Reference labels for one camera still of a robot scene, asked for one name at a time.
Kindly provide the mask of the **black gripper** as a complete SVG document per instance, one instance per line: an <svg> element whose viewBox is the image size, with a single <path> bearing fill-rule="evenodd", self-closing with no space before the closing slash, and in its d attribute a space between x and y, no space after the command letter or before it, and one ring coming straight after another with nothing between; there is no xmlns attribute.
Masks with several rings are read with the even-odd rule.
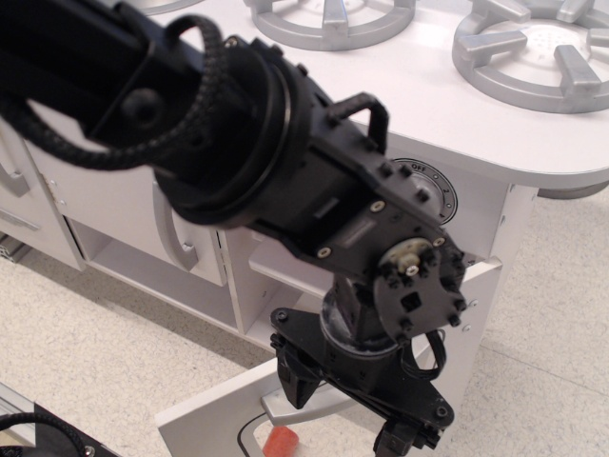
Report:
<svg viewBox="0 0 609 457"><path fill-rule="evenodd" d="M360 356L330 342L318 314L277 308L274 328L277 372L287 401L302 409L322 381L384 418L373 445L375 456L406 456L412 448L435 449L441 429L455 418L453 408L433 387L446 353L440 333L426 334L438 368L424 373L409 343L378 357Z"/></svg>

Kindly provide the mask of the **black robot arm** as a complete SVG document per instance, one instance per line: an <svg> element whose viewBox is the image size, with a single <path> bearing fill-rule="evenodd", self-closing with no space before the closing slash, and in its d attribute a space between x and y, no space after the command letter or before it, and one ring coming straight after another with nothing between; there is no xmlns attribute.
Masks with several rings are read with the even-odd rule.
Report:
<svg viewBox="0 0 609 457"><path fill-rule="evenodd" d="M253 229L330 271L319 313L271 314L289 403L327 382L384 418L377 455L436 446L454 419L433 381L440 330L465 309L463 254L386 157L374 96L334 102L280 49L203 16L159 26L125 3L5 1L1 115L75 166L151 167L182 218ZM417 365L419 335L439 368Z"/></svg>

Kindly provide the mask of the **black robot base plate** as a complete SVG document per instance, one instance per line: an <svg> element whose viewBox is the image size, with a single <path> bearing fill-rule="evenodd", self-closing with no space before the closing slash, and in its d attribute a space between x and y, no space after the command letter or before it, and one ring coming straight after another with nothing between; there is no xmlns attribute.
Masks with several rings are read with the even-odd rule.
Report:
<svg viewBox="0 0 609 457"><path fill-rule="evenodd" d="M119 456L43 407L36 406L33 412L15 412L1 416L2 431L21 425L34 425L35 444L3 445L2 456Z"/></svg>

